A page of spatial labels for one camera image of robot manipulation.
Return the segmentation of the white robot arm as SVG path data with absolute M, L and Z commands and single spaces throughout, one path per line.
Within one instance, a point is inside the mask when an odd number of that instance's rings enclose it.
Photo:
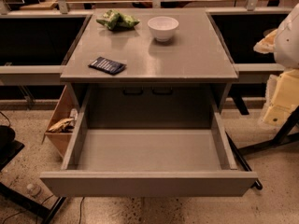
M 271 75 L 267 81 L 262 117 L 263 123 L 280 126 L 299 106 L 299 4 L 253 50 L 272 53 L 275 62 L 284 67 L 281 74 Z

